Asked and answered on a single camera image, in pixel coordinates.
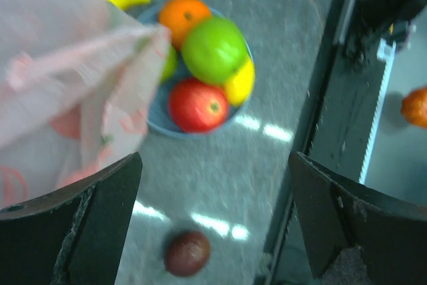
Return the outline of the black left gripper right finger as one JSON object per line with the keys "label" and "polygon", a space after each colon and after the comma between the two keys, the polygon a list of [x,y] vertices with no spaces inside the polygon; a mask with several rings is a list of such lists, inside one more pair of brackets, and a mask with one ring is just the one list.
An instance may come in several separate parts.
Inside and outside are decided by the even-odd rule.
{"label": "black left gripper right finger", "polygon": [[425,284],[426,207],[315,162],[288,160],[312,276],[323,284]]}

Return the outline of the green fake pear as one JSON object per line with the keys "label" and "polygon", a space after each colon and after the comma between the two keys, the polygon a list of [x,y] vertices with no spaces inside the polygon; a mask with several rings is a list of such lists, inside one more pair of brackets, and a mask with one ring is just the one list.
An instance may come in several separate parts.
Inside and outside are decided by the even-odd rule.
{"label": "green fake pear", "polygon": [[178,65],[178,54],[174,46],[169,46],[169,53],[167,55],[167,59],[165,61],[165,65],[163,67],[163,73],[161,75],[161,79],[159,84],[163,84],[168,81],[175,73]]}

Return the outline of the dark purple fake fruit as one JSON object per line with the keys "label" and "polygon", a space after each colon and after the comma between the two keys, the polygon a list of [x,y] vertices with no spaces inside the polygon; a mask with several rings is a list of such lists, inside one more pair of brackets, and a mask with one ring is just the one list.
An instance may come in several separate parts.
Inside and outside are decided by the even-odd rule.
{"label": "dark purple fake fruit", "polygon": [[177,277],[190,277],[207,264],[210,255],[208,238],[202,232],[187,231],[176,236],[167,247],[165,269]]}

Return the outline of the green fake apple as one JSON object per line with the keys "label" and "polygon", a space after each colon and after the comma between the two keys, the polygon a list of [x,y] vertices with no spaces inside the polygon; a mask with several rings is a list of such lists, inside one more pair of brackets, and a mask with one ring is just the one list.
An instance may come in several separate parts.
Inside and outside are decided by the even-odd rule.
{"label": "green fake apple", "polygon": [[186,37],[181,56],[189,72],[204,83],[221,85],[246,60],[246,40],[230,19],[214,15]]}

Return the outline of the orange fake orange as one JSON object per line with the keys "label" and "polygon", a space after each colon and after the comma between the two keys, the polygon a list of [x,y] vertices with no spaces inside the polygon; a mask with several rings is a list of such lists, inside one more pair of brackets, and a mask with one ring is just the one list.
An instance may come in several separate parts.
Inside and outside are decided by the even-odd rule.
{"label": "orange fake orange", "polygon": [[171,44],[180,51],[188,33],[211,16],[209,7],[201,0],[167,0],[158,21],[170,29]]}

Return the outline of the red fake apple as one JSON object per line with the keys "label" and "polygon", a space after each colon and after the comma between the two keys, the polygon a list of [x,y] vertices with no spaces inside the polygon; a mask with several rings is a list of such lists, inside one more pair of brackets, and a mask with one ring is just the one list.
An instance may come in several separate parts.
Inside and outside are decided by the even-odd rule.
{"label": "red fake apple", "polygon": [[168,110],[181,131],[207,133],[226,121],[230,106],[223,89],[189,77],[171,90]]}

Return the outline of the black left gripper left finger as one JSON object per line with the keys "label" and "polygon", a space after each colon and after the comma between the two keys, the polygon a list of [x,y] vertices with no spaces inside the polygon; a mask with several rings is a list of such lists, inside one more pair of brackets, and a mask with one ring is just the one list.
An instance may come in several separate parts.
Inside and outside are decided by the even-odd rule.
{"label": "black left gripper left finger", "polygon": [[141,180],[138,153],[1,210],[2,284],[114,284]]}

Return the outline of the pink translucent plastic bag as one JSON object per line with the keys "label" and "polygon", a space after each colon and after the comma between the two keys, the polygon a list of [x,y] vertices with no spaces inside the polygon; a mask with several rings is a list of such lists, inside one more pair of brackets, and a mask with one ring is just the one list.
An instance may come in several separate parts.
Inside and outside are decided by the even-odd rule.
{"label": "pink translucent plastic bag", "polygon": [[170,30],[105,0],[1,0],[1,207],[136,152]]}

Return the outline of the yellow fake mango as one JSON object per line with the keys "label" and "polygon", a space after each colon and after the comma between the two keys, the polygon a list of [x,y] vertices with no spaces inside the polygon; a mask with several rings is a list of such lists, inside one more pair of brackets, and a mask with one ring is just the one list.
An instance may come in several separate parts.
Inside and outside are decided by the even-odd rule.
{"label": "yellow fake mango", "polygon": [[249,55],[243,65],[223,84],[224,93],[228,102],[238,107],[242,105],[252,93],[256,80],[256,70]]}

